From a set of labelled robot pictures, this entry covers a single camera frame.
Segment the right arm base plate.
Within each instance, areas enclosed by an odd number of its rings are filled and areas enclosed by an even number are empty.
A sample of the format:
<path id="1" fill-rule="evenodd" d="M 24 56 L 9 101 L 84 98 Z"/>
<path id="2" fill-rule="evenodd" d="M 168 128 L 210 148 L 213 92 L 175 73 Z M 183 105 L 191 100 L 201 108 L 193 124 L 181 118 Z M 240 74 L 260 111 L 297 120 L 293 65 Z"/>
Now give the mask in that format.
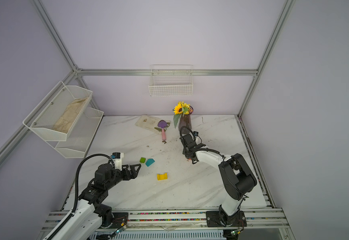
<path id="1" fill-rule="evenodd" d="M 246 227 L 247 221 L 243 211 L 237 211 L 232 216 L 224 211 L 207 211 L 206 221 L 208 227 Z"/>

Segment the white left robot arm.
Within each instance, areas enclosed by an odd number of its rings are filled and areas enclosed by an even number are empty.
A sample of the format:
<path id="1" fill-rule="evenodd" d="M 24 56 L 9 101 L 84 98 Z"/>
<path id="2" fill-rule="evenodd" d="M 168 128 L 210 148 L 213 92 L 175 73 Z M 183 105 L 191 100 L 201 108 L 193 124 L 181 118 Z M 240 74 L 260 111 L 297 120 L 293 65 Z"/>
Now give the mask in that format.
<path id="1" fill-rule="evenodd" d="M 126 228 L 128 213 L 113 213 L 112 207 L 102 202 L 108 191 L 122 181 L 135 179 L 141 168 L 137 165 L 122 165 L 116 169 L 112 164 L 103 164 L 95 171 L 88 186 L 75 197 L 73 208 L 45 237 L 46 240 L 87 240 L 97 229 L 115 229 L 109 235 L 96 237 L 110 240 Z"/>

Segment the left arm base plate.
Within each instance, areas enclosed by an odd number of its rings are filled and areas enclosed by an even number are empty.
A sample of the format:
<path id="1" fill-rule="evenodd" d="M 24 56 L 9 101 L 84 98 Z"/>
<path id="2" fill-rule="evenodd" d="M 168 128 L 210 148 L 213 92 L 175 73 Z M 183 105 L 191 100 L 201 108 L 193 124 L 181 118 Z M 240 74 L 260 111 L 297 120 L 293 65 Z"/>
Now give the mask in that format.
<path id="1" fill-rule="evenodd" d="M 127 224 L 128 213 L 107 213 L 102 218 L 101 229 L 119 229 Z"/>

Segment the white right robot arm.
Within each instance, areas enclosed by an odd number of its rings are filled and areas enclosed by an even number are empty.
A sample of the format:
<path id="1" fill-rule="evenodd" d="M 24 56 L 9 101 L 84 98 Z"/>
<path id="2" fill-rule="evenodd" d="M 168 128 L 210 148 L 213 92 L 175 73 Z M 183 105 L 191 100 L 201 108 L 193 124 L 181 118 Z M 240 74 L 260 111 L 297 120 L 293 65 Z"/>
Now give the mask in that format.
<path id="1" fill-rule="evenodd" d="M 240 154 L 223 155 L 209 149 L 205 144 L 197 143 L 194 133 L 180 135 L 183 155 L 193 164 L 206 163 L 219 170 L 223 186 L 227 192 L 218 211 L 206 213 L 208 227 L 245 227 L 244 212 L 240 210 L 242 202 L 257 185 L 257 179 Z"/>

